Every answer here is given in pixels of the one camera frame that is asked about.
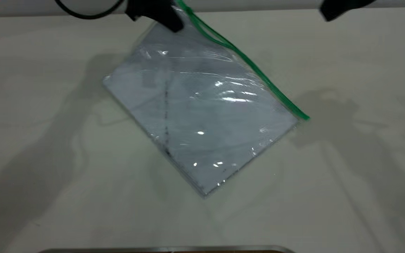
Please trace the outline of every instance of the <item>clear plastic bag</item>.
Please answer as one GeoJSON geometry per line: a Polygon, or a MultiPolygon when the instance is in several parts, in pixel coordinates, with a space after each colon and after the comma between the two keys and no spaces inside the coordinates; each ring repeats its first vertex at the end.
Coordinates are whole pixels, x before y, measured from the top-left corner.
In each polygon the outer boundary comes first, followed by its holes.
{"type": "Polygon", "coordinates": [[[106,88],[202,195],[223,184],[299,121],[232,51],[161,24],[108,76],[106,88]]]}

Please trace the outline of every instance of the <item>green zipper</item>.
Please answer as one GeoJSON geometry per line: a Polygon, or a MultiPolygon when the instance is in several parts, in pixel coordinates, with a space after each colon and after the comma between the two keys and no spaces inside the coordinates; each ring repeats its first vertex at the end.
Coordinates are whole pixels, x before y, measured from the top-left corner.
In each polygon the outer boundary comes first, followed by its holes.
{"type": "Polygon", "coordinates": [[[229,40],[227,40],[225,37],[223,37],[221,34],[216,32],[215,30],[212,29],[212,27],[209,27],[208,24],[206,24],[204,21],[202,21],[198,16],[193,13],[193,10],[188,7],[183,0],[176,0],[178,5],[187,13],[188,17],[192,21],[192,23],[195,25],[196,29],[203,34],[206,38],[209,40],[217,43],[218,45],[222,45],[223,47],[229,48],[230,50],[234,51],[240,58],[243,59],[243,61],[246,62],[246,64],[251,67],[251,69],[256,72],[256,74],[260,77],[260,79],[265,82],[265,84],[268,86],[268,88],[278,97],[281,102],[297,117],[302,118],[303,120],[309,120],[310,117],[305,114],[301,109],[299,109],[293,102],[288,99],[272,82],[268,77],[262,72],[262,70],[257,67],[257,65],[249,59],[248,56],[246,56],[245,53],[240,51],[234,44],[232,44],[229,40]],[[219,40],[215,39],[211,35],[209,35],[204,29],[207,29],[212,35],[217,37],[219,40]]]}

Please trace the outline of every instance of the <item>black cable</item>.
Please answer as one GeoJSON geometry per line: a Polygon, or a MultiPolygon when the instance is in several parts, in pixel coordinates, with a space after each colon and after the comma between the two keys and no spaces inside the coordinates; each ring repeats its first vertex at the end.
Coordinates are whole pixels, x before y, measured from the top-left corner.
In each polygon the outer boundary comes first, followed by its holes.
{"type": "Polygon", "coordinates": [[[83,14],[76,13],[76,12],[70,10],[68,7],[66,7],[61,2],[61,0],[54,0],[54,1],[56,1],[57,5],[62,10],[64,10],[66,13],[68,13],[71,16],[74,16],[76,18],[79,18],[79,19],[100,19],[102,17],[105,17],[105,16],[113,13],[123,3],[124,0],[118,0],[117,3],[115,3],[114,6],[112,6],[110,9],[108,9],[108,10],[102,12],[102,13],[95,14],[95,15],[83,15],[83,14]]]}

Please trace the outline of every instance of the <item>white table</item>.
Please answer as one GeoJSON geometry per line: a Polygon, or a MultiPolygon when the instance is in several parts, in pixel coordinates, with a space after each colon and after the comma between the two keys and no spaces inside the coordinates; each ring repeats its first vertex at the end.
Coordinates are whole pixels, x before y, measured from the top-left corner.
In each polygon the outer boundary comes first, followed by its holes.
{"type": "Polygon", "coordinates": [[[203,200],[101,85],[151,21],[0,18],[0,253],[405,252],[405,8],[200,16],[312,120],[203,200]]]}

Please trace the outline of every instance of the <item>metal edge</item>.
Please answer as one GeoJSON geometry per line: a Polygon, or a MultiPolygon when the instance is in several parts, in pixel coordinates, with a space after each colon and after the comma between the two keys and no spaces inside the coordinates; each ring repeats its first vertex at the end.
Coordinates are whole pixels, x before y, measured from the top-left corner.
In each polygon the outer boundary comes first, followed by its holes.
{"type": "Polygon", "coordinates": [[[264,246],[183,246],[154,248],[55,248],[39,253],[130,253],[130,252],[182,252],[182,251],[249,251],[272,250],[283,253],[295,253],[289,248],[278,245],[264,246]]]}

